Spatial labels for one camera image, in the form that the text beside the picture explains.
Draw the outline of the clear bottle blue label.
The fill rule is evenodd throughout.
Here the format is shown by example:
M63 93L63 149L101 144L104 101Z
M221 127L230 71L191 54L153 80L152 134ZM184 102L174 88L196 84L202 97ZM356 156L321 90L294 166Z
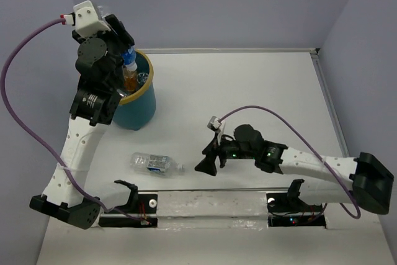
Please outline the clear bottle blue label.
M127 51L122 53L122 58L124 61L124 67L129 71L136 71L137 64L136 64L136 50L135 47L132 46Z

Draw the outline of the clear bottle white cap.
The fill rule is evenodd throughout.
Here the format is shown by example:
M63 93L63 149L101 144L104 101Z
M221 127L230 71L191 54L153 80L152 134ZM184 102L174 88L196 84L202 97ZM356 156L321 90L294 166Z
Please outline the clear bottle white cap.
M185 174L184 165L166 155L136 152L132 154L131 167L136 173L158 177L173 177Z

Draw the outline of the orange juice bottle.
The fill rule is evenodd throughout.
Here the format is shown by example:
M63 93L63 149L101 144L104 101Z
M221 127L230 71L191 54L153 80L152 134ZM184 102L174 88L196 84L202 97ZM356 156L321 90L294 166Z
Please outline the orange juice bottle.
M137 89L138 82L137 82L137 67L134 66L133 68L123 67L123 76L124 76L124 86L126 91L130 93L134 93Z

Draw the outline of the clear wide-mouth plastic jar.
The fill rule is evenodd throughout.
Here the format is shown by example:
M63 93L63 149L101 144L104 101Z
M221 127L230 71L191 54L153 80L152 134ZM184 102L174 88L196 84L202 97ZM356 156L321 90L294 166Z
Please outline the clear wide-mouth plastic jar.
M149 78L149 73L144 73L144 72L138 73L137 74L138 85L143 86L147 82L148 78Z

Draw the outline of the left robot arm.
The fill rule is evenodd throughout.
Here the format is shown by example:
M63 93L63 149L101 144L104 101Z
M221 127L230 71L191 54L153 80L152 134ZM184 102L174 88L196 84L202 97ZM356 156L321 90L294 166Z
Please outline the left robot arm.
M31 198L29 206L86 230L102 212L125 215L134 210L138 188L115 180L98 187L93 195L84 190L99 142L126 96L122 55L134 45L134 39L113 14L88 28L82 21L76 15L72 36L79 43L75 67L80 77L69 111L65 144L50 182L42 194Z

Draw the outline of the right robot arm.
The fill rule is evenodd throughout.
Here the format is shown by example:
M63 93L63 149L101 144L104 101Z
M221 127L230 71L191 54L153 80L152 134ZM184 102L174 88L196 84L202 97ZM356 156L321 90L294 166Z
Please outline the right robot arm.
M215 130L213 140L202 151L197 172L216 176L229 159L251 159L256 168L269 174L297 175L285 194L292 210L305 205L353 203L368 212L386 215L390 210L394 183L392 173L372 154L358 157L316 156L281 143L263 139L249 124L235 128L233 136Z

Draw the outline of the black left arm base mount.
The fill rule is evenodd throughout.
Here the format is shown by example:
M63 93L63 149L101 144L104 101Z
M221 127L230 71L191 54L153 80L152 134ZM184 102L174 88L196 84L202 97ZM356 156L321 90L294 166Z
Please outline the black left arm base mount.
M97 226L101 228L156 228L158 226L158 194L139 192L136 203L119 207L125 216L117 211L103 213Z

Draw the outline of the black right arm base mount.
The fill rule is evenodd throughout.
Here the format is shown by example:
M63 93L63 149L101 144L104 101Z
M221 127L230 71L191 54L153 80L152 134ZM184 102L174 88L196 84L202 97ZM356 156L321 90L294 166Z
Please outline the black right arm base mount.
M294 179L286 192L266 194L268 226L326 228L325 207L309 205L300 199L304 179Z

